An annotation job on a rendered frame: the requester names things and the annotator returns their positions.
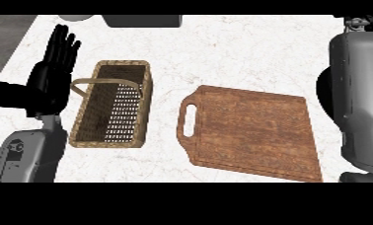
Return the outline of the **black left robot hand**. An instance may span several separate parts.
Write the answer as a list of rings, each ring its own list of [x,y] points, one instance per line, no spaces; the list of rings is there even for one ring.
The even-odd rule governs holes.
[[[59,115],[66,107],[70,72],[81,41],[56,25],[44,59],[35,64],[26,85],[0,82],[0,108],[23,109],[26,117]]]

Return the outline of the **brown wooden cutting board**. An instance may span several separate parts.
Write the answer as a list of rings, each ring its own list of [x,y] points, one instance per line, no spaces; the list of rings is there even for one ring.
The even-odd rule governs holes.
[[[321,180],[306,99],[202,85],[184,98],[196,106],[193,135],[176,137],[202,167],[300,182]]]

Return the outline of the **pale grey round object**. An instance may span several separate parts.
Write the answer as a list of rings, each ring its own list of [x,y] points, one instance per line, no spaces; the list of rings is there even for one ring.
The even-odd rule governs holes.
[[[78,22],[90,19],[92,15],[59,15],[59,17],[67,22]]]

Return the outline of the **dark grey appliance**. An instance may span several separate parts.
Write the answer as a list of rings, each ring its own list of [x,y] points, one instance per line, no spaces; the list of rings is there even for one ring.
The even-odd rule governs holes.
[[[181,15],[103,15],[110,28],[178,28]]]

